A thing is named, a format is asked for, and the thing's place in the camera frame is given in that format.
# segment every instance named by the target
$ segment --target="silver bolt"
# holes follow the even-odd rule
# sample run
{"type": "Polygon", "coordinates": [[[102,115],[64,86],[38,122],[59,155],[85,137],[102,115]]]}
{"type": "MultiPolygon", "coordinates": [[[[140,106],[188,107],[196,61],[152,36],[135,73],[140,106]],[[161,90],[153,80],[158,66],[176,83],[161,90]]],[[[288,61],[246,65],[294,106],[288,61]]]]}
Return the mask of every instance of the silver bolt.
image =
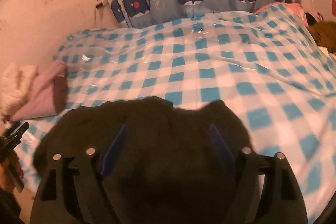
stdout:
{"type": "Polygon", "coordinates": [[[252,150],[249,148],[249,147],[244,147],[243,149],[242,149],[242,152],[244,153],[244,154],[250,154],[251,152],[252,152],[252,150]]]}
{"type": "Polygon", "coordinates": [[[277,153],[277,158],[279,159],[279,160],[283,160],[284,158],[285,158],[285,155],[284,155],[284,153],[277,153]]]}
{"type": "Polygon", "coordinates": [[[95,150],[94,148],[89,148],[89,149],[86,150],[86,153],[87,153],[89,156],[93,155],[95,152],[96,152],[96,150],[95,150]]]}
{"type": "Polygon", "coordinates": [[[55,154],[53,156],[53,160],[59,160],[61,158],[61,154],[55,154]]]}

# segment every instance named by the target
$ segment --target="black fabric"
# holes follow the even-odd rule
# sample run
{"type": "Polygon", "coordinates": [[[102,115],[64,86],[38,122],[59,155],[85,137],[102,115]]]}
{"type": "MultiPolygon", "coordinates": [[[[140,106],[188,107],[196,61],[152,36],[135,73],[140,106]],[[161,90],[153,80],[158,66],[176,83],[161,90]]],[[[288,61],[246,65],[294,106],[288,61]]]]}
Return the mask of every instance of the black fabric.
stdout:
{"type": "Polygon", "coordinates": [[[19,218],[20,211],[14,196],[0,188],[0,223],[23,224],[19,218]]]}
{"type": "Polygon", "coordinates": [[[251,147],[242,122],[222,101],[198,111],[174,109],[157,97],[107,102],[68,112],[38,146],[34,166],[43,176],[54,154],[105,152],[122,125],[128,137],[112,174],[103,181],[123,223],[220,223],[235,182],[212,149],[214,124],[233,154],[251,147]]]}

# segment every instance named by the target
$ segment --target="person's arm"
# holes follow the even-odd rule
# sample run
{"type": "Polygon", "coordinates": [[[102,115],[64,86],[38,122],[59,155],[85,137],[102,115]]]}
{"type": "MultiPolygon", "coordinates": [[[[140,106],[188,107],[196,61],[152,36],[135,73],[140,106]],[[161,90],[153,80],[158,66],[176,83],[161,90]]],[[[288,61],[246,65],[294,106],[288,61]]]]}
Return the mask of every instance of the person's arm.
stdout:
{"type": "MultiPolygon", "coordinates": [[[[13,153],[11,160],[22,179],[23,171],[15,153],[13,153]]],[[[21,208],[13,196],[15,186],[8,174],[9,164],[9,159],[0,164],[0,221],[1,223],[23,224],[19,218],[21,208]]]]}

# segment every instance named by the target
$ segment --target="bed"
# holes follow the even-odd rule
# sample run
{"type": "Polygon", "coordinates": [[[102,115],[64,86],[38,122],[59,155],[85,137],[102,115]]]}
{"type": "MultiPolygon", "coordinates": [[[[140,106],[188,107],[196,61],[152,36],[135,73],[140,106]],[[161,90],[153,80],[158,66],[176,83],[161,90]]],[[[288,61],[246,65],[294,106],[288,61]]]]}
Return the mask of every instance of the bed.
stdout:
{"type": "Polygon", "coordinates": [[[40,181],[34,151],[67,111],[147,96],[186,109],[223,100],[243,121],[257,153],[285,153],[309,223],[336,190],[336,65],[285,5],[144,29],[84,30],[68,36],[54,59],[68,64],[66,110],[28,121],[16,148],[33,192],[40,181]]]}

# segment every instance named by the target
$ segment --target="black sleeve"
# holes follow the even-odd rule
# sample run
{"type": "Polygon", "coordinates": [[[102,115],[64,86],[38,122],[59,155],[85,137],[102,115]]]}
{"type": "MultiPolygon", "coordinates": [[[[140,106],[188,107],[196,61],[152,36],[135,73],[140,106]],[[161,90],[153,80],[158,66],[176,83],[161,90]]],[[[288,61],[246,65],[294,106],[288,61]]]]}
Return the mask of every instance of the black sleeve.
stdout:
{"type": "Polygon", "coordinates": [[[0,189],[0,220],[1,223],[23,224],[19,218],[21,208],[14,196],[0,189]]]}

